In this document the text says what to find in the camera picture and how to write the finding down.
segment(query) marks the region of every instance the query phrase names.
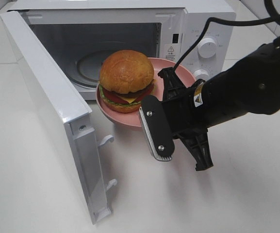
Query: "white table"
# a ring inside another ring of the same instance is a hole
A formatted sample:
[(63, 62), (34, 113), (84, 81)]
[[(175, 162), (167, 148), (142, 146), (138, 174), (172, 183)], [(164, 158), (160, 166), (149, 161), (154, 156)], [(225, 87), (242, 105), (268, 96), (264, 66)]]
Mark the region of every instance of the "white table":
[[(255, 18), (229, 2), (237, 19)], [(235, 28), (224, 69), (273, 38), (265, 26)], [(280, 111), (209, 129), (214, 167), (196, 172), (180, 142), (172, 162), (157, 162), (141, 132), (89, 105), (97, 137), (115, 137), (100, 154), (105, 179), (118, 179), (109, 193), (114, 212), (95, 226), (41, 127), (0, 22), (0, 233), (280, 232)]]

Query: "tomato slice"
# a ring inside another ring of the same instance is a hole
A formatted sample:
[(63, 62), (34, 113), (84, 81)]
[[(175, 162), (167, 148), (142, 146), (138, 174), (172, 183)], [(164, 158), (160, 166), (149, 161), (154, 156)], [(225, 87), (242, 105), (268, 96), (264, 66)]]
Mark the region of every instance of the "tomato slice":
[(134, 102), (139, 102), (141, 101), (145, 96), (149, 95), (154, 89), (154, 84), (150, 85), (150, 87), (143, 92), (138, 98), (136, 98), (136, 100)]
[(102, 88), (103, 90), (103, 94), (106, 98), (108, 98), (109, 100), (115, 102), (115, 103), (121, 103), (121, 104), (129, 104), (127, 101), (122, 100), (121, 98), (119, 98), (115, 93), (113, 93), (112, 91), (108, 91), (105, 88)]

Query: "black cable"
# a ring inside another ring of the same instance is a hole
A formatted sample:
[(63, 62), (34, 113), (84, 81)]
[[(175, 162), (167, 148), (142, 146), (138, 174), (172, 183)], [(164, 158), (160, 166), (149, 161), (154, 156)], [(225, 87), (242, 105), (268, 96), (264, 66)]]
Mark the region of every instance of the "black cable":
[(232, 21), (232, 20), (225, 20), (225, 19), (221, 19), (221, 18), (210, 17), (207, 19), (205, 26), (204, 26), (201, 34), (199, 35), (198, 39), (194, 42), (194, 44), (182, 55), (182, 57), (173, 66), (173, 72), (176, 70), (176, 68), (179, 66), (179, 64), (184, 60), (184, 58), (197, 46), (197, 44), (200, 42), (200, 40), (202, 40), (202, 38), (205, 36), (211, 22), (222, 24), (222, 25), (227, 25), (227, 26), (245, 27), (245, 26), (257, 26), (257, 25), (262, 25), (262, 24), (266, 24), (266, 23), (272, 23), (277, 20), (280, 20), (280, 15), (263, 18), (263, 19), (258, 19), (258, 20), (251, 20), (251, 21)]
[(271, 17), (279, 15), (274, 4), (272, 3), (272, 0), (264, 0), (264, 3), (265, 3), (266, 10)]

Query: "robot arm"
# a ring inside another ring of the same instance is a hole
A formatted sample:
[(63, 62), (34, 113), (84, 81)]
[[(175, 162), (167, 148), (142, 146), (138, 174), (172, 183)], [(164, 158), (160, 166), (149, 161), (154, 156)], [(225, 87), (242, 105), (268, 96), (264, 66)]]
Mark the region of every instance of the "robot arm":
[(185, 87), (174, 72), (164, 68), (163, 101), (142, 100), (140, 118), (152, 155), (172, 159), (173, 139), (180, 139), (195, 158), (196, 170), (213, 166), (208, 128), (247, 112), (273, 114), (280, 109), (280, 38), (264, 44), (232, 68), (208, 81)]

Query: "warning label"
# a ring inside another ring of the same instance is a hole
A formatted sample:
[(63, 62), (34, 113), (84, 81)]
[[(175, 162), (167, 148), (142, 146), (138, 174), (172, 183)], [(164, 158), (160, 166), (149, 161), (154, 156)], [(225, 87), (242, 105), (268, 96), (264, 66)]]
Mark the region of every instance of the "warning label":
[(194, 92), (194, 105), (196, 108), (203, 104), (202, 96), (201, 96), (203, 84), (204, 83), (200, 84)]
[(167, 44), (164, 47), (164, 58), (170, 61), (175, 61), (180, 54), (178, 44)]

